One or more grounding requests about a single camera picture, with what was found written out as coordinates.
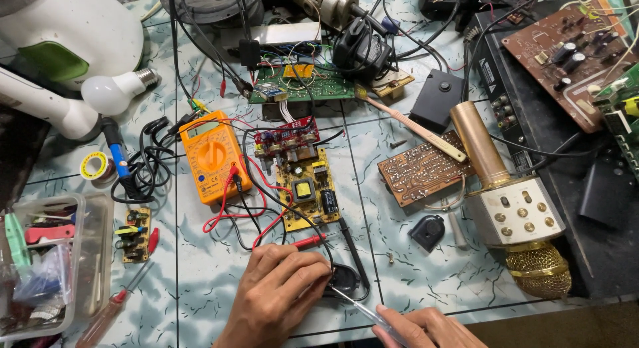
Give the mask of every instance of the bulb screw base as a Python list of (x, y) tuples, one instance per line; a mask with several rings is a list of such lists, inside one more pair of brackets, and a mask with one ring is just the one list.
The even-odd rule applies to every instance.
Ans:
[(135, 74), (137, 75), (137, 78), (140, 79), (140, 81), (142, 81), (142, 83), (148, 87), (154, 83), (157, 83), (158, 79), (160, 78), (155, 71), (149, 69), (149, 68), (143, 68), (141, 70), (135, 71)]

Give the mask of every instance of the green circuit board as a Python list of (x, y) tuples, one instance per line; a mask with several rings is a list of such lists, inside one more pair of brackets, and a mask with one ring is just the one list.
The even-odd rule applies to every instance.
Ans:
[[(274, 83), (282, 87), (288, 92), (288, 101), (310, 101), (309, 93), (299, 83), (297, 78), (282, 77), (284, 69), (282, 69), (275, 77), (269, 78), (273, 75), (273, 71), (270, 68), (261, 68), (258, 71), (258, 83)], [(342, 75), (337, 72), (331, 72), (326, 70), (319, 70), (322, 75), (326, 75), (325, 79), (319, 75), (315, 75), (315, 79), (308, 78), (303, 79), (304, 82), (313, 92), (313, 99), (315, 101), (321, 100), (341, 100), (341, 99), (354, 99), (355, 98), (355, 84), (352, 81), (348, 81)], [(292, 88), (300, 88), (301, 90), (291, 90), (286, 87), (288, 84)], [(263, 99), (257, 92), (253, 92), (250, 104), (263, 104), (267, 103), (266, 99)]]
[(635, 178), (639, 180), (639, 64), (594, 97)]

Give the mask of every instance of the solder wire spool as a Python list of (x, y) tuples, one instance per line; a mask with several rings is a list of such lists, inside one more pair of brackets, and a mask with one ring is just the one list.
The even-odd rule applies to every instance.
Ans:
[(104, 152), (95, 151), (82, 159), (80, 163), (80, 175), (85, 180), (104, 184), (116, 178), (116, 165), (113, 159)]
[(508, 271), (524, 292), (567, 294), (568, 264), (549, 243), (565, 227), (540, 178), (510, 176), (472, 101), (452, 107), (451, 118), (482, 186), (465, 196), (482, 242), (506, 250)]

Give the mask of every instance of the finger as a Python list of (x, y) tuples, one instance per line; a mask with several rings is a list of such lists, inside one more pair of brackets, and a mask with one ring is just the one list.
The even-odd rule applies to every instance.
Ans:
[(271, 246), (276, 246), (276, 244), (269, 243), (269, 244), (265, 244), (264, 246), (259, 246), (253, 249), (253, 252), (251, 253), (251, 257), (249, 258), (249, 264), (246, 265), (245, 272), (250, 273), (253, 270), (255, 270), (255, 268), (258, 266), (258, 263), (260, 262), (260, 260), (262, 260), (262, 257), (264, 257), (264, 254), (267, 252), (268, 248), (270, 248)]
[[(286, 259), (284, 259), (277, 268), (269, 273), (269, 275), (265, 278), (265, 283), (273, 285), (274, 287), (280, 287), (301, 268), (311, 266), (315, 263), (324, 264), (326, 270), (330, 271), (330, 263), (318, 252), (291, 253), (286, 256)], [(306, 286), (311, 284), (314, 280), (308, 282)]]
[(470, 331), (468, 330), (468, 328), (464, 327), (461, 323), (459, 323), (459, 321), (453, 317), (449, 318), (452, 322), (452, 324), (458, 328), (463, 334), (465, 334), (468, 339), (472, 342), (473, 347), (476, 348), (488, 348), (486, 347), (486, 344), (483, 344), (482, 341), (479, 340), (479, 338), (477, 338), (473, 333), (470, 333)]
[(463, 344), (468, 342), (467, 337), (452, 324), (451, 320), (436, 308), (412, 311), (404, 317), (424, 328), (433, 341), (440, 346), (463, 347)]
[(257, 267), (253, 270), (252, 278), (256, 281), (262, 280), (264, 277), (269, 275), (283, 259), (296, 252), (297, 247), (291, 246), (290, 244), (285, 246), (280, 246), (278, 244), (269, 246), (266, 252), (262, 255), (262, 259), (260, 259)]
[(286, 314), (287, 319), (290, 317), (290, 324), (287, 324), (290, 328), (297, 326), (302, 319), (306, 316), (306, 313), (317, 303), (322, 295), (324, 289), (329, 283), (331, 275), (317, 279), (311, 286), (305, 290), (291, 305), (291, 309)]
[(382, 344), (384, 344), (385, 348), (402, 348), (402, 345), (397, 343), (393, 337), (391, 337), (385, 330), (383, 330), (379, 326), (373, 326), (371, 328), (372, 334), (374, 334)]
[(276, 292), (280, 299), (292, 304), (308, 286), (322, 277), (331, 277), (330, 268), (324, 262), (315, 262), (299, 268)]
[(435, 348), (435, 344), (428, 339), (423, 328), (406, 319), (396, 310), (381, 304), (377, 305), (376, 310), (407, 341), (409, 348)]

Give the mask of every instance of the hand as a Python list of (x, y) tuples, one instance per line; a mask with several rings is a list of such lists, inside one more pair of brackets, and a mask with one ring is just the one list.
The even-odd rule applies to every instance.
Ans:
[(280, 347), (324, 293), (330, 263), (320, 253), (267, 244), (253, 250), (226, 327), (212, 348)]
[[(376, 310), (404, 337), (408, 348), (487, 348), (456, 319), (446, 317), (435, 308), (424, 308), (404, 315), (381, 304)], [(402, 347), (379, 326), (373, 326), (372, 332), (384, 343), (384, 347)]]

